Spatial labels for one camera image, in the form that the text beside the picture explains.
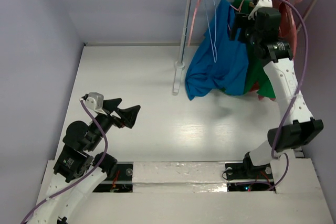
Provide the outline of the blue t-shirt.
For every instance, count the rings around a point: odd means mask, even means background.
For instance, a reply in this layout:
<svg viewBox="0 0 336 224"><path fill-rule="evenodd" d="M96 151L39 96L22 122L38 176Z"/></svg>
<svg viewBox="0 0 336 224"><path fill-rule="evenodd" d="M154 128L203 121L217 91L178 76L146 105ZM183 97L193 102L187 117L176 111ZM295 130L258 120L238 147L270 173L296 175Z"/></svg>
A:
<svg viewBox="0 0 336 224"><path fill-rule="evenodd" d="M203 97L214 89L227 95L242 95L248 68L245 44L229 40L235 11L227 0L220 0L217 9L218 62L207 51L208 43L203 39L185 76L185 90L189 100Z"/></svg>

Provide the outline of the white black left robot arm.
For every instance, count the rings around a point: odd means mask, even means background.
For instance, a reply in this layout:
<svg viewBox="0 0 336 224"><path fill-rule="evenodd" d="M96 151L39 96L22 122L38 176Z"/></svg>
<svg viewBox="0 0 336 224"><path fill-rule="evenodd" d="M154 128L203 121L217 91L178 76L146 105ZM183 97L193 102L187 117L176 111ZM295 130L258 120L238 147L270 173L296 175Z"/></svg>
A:
<svg viewBox="0 0 336 224"><path fill-rule="evenodd" d="M113 126L133 128L140 105L121 109L122 99L105 100L96 92L85 94L79 101L91 122L68 125L46 196L22 223L71 223L95 188L118 175L118 161L108 154L107 133Z"/></svg>

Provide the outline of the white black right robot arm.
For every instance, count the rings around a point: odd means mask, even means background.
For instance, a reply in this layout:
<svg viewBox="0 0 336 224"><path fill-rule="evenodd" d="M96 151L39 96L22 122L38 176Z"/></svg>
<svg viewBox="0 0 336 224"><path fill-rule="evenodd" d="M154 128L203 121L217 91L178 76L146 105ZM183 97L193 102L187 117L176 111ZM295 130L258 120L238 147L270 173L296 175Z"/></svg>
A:
<svg viewBox="0 0 336 224"><path fill-rule="evenodd" d="M288 42L279 37L281 14L262 7L253 14L238 13L230 40L250 44L267 75L282 117L280 125L267 133L267 140L248 152L240 169L233 173L255 178L270 161L287 150L310 143L323 129L322 120L313 117L300 91Z"/></svg>

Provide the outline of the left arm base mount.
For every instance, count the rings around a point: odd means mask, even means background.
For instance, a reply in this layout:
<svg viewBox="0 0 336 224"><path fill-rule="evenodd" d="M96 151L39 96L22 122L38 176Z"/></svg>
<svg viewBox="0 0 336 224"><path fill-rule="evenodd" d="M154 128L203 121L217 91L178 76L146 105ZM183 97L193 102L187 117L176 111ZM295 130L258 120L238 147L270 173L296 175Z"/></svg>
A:
<svg viewBox="0 0 336 224"><path fill-rule="evenodd" d="M131 193L133 192L133 163L120 162L112 177L101 182L94 193Z"/></svg>

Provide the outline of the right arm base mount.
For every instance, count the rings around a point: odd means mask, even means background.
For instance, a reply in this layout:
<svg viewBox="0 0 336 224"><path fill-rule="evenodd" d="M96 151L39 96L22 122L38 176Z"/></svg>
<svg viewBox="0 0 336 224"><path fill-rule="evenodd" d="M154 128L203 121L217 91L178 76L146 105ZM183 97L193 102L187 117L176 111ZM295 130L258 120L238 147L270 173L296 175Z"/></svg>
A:
<svg viewBox="0 0 336 224"><path fill-rule="evenodd" d="M269 164L247 170L243 163L226 163L222 179L229 192L267 191L275 184Z"/></svg>

